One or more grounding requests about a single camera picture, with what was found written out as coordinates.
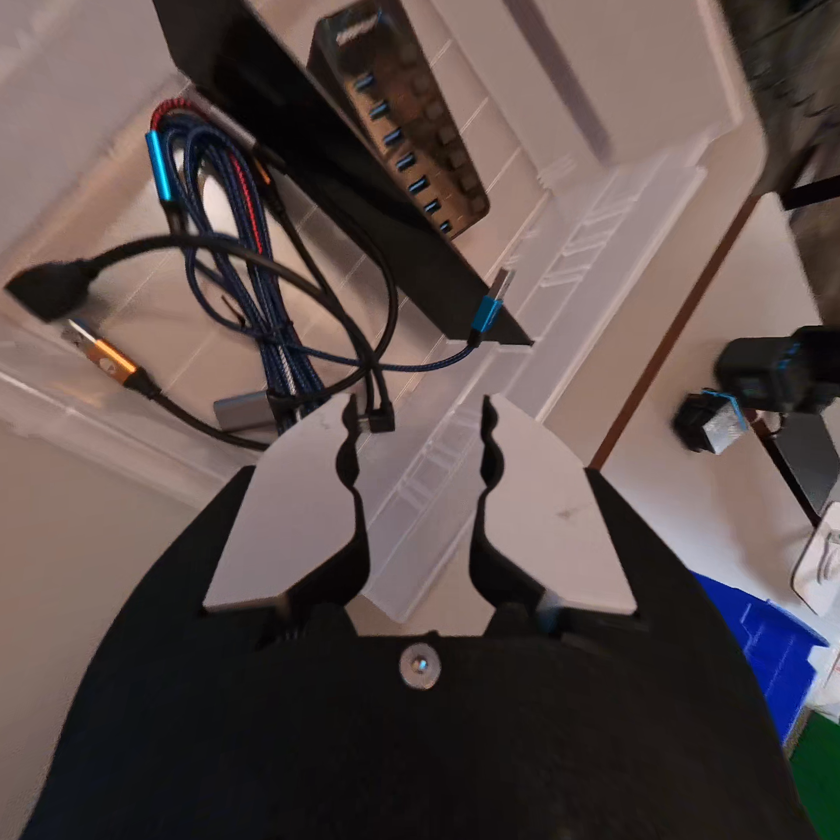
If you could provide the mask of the blue plastic bin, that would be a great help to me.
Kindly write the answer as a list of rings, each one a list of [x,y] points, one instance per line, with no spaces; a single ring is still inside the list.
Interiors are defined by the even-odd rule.
[[[771,601],[695,573],[758,680],[781,742],[786,742],[811,692],[814,648],[823,636]]]

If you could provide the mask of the black blurred device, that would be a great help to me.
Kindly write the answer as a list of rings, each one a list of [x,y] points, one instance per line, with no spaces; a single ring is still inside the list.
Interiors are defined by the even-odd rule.
[[[787,337],[735,339],[722,349],[713,374],[740,407],[823,413],[839,397],[839,328],[804,326]]]

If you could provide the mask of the green plastic bin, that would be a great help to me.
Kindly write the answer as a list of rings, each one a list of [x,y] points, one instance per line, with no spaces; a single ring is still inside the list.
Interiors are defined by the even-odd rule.
[[[791,768],[803,806],[820,838],[839,838],[839,725],[812,714],[794,746]]]

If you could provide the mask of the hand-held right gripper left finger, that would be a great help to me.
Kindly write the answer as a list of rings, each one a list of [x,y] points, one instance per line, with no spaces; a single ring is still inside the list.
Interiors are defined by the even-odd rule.
[[[356,487],[360,431],[355,395],[336,395],[268,447],[206,590],[207,613],[267,608],[300,627],[362,592],[371,551]]]

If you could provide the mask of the white stand base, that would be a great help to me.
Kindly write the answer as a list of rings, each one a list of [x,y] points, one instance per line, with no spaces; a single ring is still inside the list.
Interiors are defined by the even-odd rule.
[[[839,593],[839,503],[830,502],[794,567],[791,588],[817,616],[833,609]]]

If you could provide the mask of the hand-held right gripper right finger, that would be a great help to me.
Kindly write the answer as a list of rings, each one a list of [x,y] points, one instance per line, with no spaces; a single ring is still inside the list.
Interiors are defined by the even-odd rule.
[[[500,394],[482,403],[469,578],[494,607],[539,624],[563,610],[630,616],[637,603],[582,461]]]

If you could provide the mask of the black cable grey plug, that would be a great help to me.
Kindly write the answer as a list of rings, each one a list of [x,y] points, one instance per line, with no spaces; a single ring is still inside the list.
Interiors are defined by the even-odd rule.
[[[271,391],[250,392],[225,397],[213,403],[213,412],[226,433],[267,431],[282,434],[301,420],[301,409],[283,402]]]

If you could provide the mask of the white desk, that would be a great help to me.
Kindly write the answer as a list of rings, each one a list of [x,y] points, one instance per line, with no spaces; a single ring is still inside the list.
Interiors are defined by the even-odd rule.
[[[538,420],[693,571],[810,622],[790,580],[811,526],[762,445],[692,455],[669,429],[724,343],[819,320],[781,205],[749,197],[765,142],[729,37],[742,121],[708,145],[705,179]],[[2,285],[166,232],[143,135],[187,85],[152,2],[2,2]],[[121,389],[59,333],[2,292],[2,838],[21,833],[123,602],[256,458]]]

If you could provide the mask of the dark flat panel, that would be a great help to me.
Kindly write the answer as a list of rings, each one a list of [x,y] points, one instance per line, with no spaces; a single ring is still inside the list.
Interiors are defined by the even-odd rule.
[[[808,521],[818,526],[839,477],[838,452],[823,416],[787,415],[762,444]]]

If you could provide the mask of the short black USB hub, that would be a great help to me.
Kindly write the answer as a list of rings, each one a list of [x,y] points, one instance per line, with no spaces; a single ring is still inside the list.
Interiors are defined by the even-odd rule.
[[[462,235],[490,202],[400,2],[354,2],[321,17],[307,64],[439,232]]]

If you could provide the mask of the clear plastic bin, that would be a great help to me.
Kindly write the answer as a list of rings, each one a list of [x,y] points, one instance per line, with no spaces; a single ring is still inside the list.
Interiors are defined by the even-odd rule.
[[[397,622],[472,516],[484,395],[551,411],[742,121],[720,2],[400,3],[490,202],[452,245],[483,281],[516,276],[481,348],[394,396],[396,431],[362,444],[365,593]],[[441,333],[401,314],[395,350]]]

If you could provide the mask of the small black grey block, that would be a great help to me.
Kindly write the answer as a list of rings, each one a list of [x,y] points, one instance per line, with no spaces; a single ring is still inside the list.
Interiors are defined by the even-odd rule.
[[[711,455],[722,454],[750,430],[737,399],[708,388],[687,394],[670,426],[689,452]]]

